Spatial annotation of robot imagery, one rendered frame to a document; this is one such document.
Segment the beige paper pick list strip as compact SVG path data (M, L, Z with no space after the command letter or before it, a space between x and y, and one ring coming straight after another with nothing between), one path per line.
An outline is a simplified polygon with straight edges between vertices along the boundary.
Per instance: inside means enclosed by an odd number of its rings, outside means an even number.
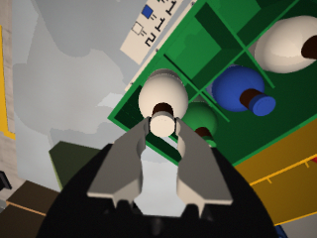
M141 64L183 0L148 0L121 51Z

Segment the blue bottle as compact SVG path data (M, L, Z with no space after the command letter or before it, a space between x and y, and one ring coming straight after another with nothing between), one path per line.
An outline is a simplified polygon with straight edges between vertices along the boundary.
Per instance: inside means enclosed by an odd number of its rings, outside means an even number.
M205 90L224 109L250 110L265 116L275 107L274 98L264 94L264 80L252 68L232 63Z

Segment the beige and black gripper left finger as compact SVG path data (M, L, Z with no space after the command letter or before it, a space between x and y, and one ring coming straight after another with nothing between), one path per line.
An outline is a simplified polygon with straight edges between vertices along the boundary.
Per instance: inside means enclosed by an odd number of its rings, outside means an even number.
M132 209L143 188L141 154L151 132L148 116L112 144L108 143L64 186L46 214L36 238L62 238L80 223L113 213L126 199Z

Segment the white bottle with grey label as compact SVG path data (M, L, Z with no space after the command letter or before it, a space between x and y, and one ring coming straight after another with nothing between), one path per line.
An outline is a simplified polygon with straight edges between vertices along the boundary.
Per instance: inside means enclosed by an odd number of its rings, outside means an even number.
M317 60L317 18L278 20L248 48L263 70L291 73Z

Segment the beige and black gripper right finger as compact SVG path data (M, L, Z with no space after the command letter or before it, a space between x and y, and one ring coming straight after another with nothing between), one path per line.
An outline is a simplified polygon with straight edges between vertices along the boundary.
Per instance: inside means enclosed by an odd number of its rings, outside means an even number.
M178 163L176 194L199 207L199 217L239 238L279 238L264 204L232 164L179 117L174 118Z

